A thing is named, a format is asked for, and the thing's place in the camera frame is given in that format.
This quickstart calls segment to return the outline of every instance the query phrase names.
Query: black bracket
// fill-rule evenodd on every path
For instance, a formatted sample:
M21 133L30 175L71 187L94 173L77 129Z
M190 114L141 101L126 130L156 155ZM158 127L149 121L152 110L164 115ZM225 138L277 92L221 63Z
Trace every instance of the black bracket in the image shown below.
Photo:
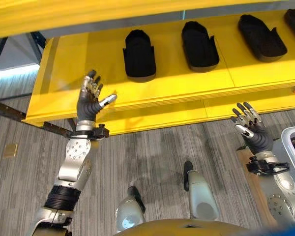
M30 32L26 34L30 46L34 51L34 54L37 58L37 62L38 64L40 64L41 58L42 58L42 53L39 49L39 46L44 49L45 48L45 44L46 44L46 39L45 37L40 33L40 32Z
M23 124L27 124L27 123L22 122L22 120L24 120L26 118L26 113L18 111L18 110L14 109L12 107L9 107L3 103L0 103L0 116L15 120L17 122L21 122ZM48 122L44 122L44 125L42 127L37 127L37 126L34 126L34 127L40 128L40 129L43 129L43 130L46 130L46 131L49 131L49 132L52 132L55 134L62 135L65 138L69 138L72 135L71 131L61 128L59 126L53 125Z
M250 163L246 164L248 172L263 175L277 175L290 170L288 162L269 162L258 160L255 156L250 157Z
M109 137L109 130L105 128L104 124L99 124L99 127L96 127L90 131L72 132L72 136L78 136L78 135L87 135L88 139L90 139L90 140L99 140L102 138L108 138ZM71 137L71 138L72 139L85 139L85 138L79 138L79 137Z

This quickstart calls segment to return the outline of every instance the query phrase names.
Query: yellow panel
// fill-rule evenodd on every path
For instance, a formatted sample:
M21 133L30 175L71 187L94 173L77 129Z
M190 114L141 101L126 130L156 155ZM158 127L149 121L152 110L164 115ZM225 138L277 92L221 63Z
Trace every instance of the yellow panel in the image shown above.
M273 0L0 0L0 37L195 8Z
M280 18L282 23L284 12L258 14L271 14L275 19ZM122 48L126 36L134 28L54 38L46 46L26 120L42 122L45 119L74 117L83 74L92 68L96 68L102 76L105 85L102 97L113 92L118 94L114 111L294 86L295 59L280 60L277 67L278 62L260 63L252 55L246 55L251 64L230 67L228 71L225 55L228 55L226 64L229 65L247 49L245 45L243 49L237 48L237 42L242 40L239 34L230 39L238 19L239 15L197 19L211 35L216 36L218 50L219 45L223 45L223 50L219 50L219 65L213 71L202 74L191 72L184 58L180 33L186 21L136 27L149 34L155 47L157 75L147 83L128 80L124 71ZM294 57L295 37L291 32L285 34L289 35L284 41L290 54L284 57Z
M131 111L105 111L97 123L104 123L110 134L122 134L169 126L191 124L229 118L237 102L249 101L259 112L273 112L295 108L295 94L289 88L271 92L254 92L220 98L189 101L178 104L141 108Z
M218 24L221 22L218 18L208 19L214 27L216 39L236 87L295 79L295 35L284 22L285 12L252 13L263 20L270 30L277 27L277 32L288 49L281 59L270 63L255 59L246 45L237 26L241 15L225 17L222 24Z
M295 94L290 88L270 90L268 92L252 92L203 100L209 118L234 115L233 108L238 102L249 102L258 112L287 110L295 107Z
M206 119L202 101L183 102L130 111L102 112L97 116L97 123L104 123L111 134L121 134L160 127L192 123Z

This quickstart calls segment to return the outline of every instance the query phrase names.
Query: black rubber joint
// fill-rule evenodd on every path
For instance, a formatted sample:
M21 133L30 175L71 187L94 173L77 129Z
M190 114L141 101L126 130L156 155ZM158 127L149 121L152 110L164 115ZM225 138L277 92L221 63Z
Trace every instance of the black rubber joint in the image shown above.
M44 207L73 211L81 191L75 188L54 185Z

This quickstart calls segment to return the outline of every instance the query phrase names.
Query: robot finger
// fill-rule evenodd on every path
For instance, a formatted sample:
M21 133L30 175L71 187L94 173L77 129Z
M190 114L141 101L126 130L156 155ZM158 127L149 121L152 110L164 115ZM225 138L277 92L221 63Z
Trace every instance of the robot finger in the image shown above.
M235 124L239 124L238 118L235 118L235 117L231 116L231 120L232 120L232 122L234 122Z
M241 105L240 103L237 103L237 107L238 107L239 109L241 109L241 111L245 114L245 116L246 116L246 118L247 118L248 120L251 120L251 121L254 120L254 119L252 118L252 115L251 115L250 111L247 110L243 105Z
M251 139L254 136L254 132L252 132L250 129L240 124L235 125L235 129L237 130L238 133L240 133L242 136L248 139Z
M108 104L116 101L117 99L117 95L116 94L111 94L108 97L104 98L103 100L101 100L99 102L99 106L103 109L104 107L106 107Z
M233 112L235 113L235 115L238 117L238 123L245 126L245 125L249 125L249 121L247 120L246 116L243 116L238 110L236 110L235 108L233 108Z
M103 84L100 84L100 85L98 86L98 89L97 89L96 94L95 94L95 97L96 97L96 98L99 97L102 88L103 88Z
M91 70L91 71L88 73L87 76L93 79L95 75L96 75L96 71L95 71L95 70Z
M97 76L96 80L94 81L94 87L95 87L95 88L97 87L97 85L98 85L100 79L101 79L100 76Z
M260 115L256 112L255 109L253 109L253 107L248 102L244 102L243 104L250 111L254 123L262 122Z

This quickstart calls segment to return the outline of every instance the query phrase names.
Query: silver metal arm segment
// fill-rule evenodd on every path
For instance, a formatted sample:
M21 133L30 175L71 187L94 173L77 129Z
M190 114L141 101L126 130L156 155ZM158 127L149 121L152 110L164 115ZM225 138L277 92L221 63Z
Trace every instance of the silver metal arm segment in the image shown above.
M78 139L69 140L66 147L66 158L60 167L59 175L54 182L54 188L60 186L69 191L70 189L80 192L84 189L84 186L92 171L92 159L98 149L98 141L90 141L86 135L77 136ZM70 195L64 195L64 198L70 198ZM27 233L27 236L34 235L34 232L40 224L48 224L51 227L53 225L66 226L71 223L73 218L73 208L76 202L70 201L70 203L64 202L56 207L42 206L36 213L35 219ZM66 204L71 204L70 210L65 210Z
M256 154L258 160L278 162L272 151ZM277 175L258 174L261 188L266 196L269 210L280 225L295 224L295 183L289 172Z

